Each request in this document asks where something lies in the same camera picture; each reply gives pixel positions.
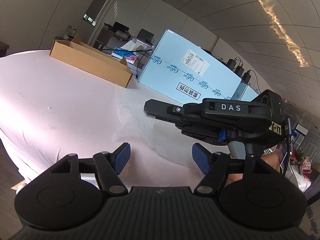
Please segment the person's right hand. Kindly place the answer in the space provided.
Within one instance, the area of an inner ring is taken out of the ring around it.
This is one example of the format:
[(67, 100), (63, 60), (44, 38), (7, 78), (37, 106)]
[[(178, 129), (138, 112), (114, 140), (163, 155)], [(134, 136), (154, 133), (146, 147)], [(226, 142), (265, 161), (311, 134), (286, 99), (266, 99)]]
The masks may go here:
[(279, 157), (276, 153), (270, 153), (267, 155), (263, 155), (261, 159), (274, 168), (277, 172), (280, 172), (280, 162)]

